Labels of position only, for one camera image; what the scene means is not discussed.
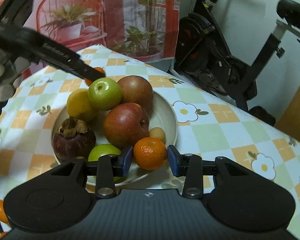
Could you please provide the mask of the gloved left hand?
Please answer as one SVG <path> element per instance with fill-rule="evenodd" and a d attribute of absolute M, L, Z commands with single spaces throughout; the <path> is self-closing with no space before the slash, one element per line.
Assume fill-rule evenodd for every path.
<path fill-rule="evenodd" d="M 0 103 L 14 96 L 31 62 L 0 49 Z"/>

